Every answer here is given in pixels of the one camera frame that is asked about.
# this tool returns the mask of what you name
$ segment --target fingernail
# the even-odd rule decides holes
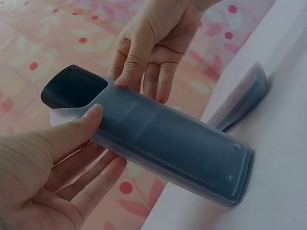
[[[119,78],[117,78],[117,80],[115,81],[115,84],[116,85],[127,85],[130,79],[131,79],[131,73],[125,72],[122,75],[120,75]]]
[[[94,104],[83,117],[94,120],[102,113],[102,106],[100,104]]]

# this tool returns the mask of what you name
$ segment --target pink flower pattern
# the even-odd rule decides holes
[[[0,133],[49,127],[40,101],[43,87],[72,63],[107,73],[116,36],[143,2],[1,0]],[[200,118],[221,72],[274,2],[224,0],[210,8],[178,67],[167,104]],[[83,230],[139,230],[165,184],[129,163]]]

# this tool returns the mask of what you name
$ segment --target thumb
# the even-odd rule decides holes
[[[57,163],[87,142],[95,134],[101,119],[102,107],[95,104],[82,118],[36,132],[37,141],[47,147],[53,162]]]
[[[131,87],[142,78],[153,47],[154,37],[146,39],[141,33],[134,33],[123,72],[115,81],[117,86]]]

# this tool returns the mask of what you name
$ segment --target finger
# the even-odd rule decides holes
[[[119,78],[123,72],[130,45],[131,41],[126,39],[123,35],[120,35],[116,40],[115,51],[112,57],[112,64],[108,73],[113,80]]]
[[[144,75],[143,90],[144,90],[144,95],[153,100],[157,99],[159,73],[160,73],[160,65],[156,63],[149,63],[147,65]]]
[[[77,153],[52,168],[45,188],[56,192],[75,178],[86,166],[92,163],[105,148],[91,142]]]
[[[125,159],[117,157],[71,200],[78,209],[83,223],[119,179],[126,165],[127,161]]]
[[[68,152],[90,139],[98,129],[102,119],[102,107],[93,105],[82,118],[35,132],[37,142],[44,145],[56,164]]]
[[[163,63],[160,67],[157,101],[165,104],[172,90],[173,80],[178,64]]]
[[[131,87],[142,78],[153,47],[153,38],[145,39],[141,33],[135,33],[131,39],[131,46],[123,72],[115,81],[117,86]]]
[[[71,150],[71,151],[67,152],[66,154],[64,154],[63,156],[61,156],[57,161],[53,162],[53,167],[60,164],[62,161],[64,161],[67,157],[69,157],[73,153],[80,151],[83,147],[88,145],[90,142],[91,142],[90,140],[87,140],[86,142],[82,143],[78,147],[74,148],[73,150]]]
[[[95,179],[118,155],[108,151],[99,162],[87,173],[82,175],[76,182],[62,188],[57,195],[65,200],[71,201],[80,191],[82,191],[93,179]]]
[[[142,79],[140,79],[136,84],[134,84],[131,88],[136,91],[136,92],[140,92],[141,90],[141,82]]]

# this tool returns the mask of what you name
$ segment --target left hand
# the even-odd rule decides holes
[[[79,230],[122,174],[127,162],[89,139],[102,108],[53,128],[0,137],[0,229]]]

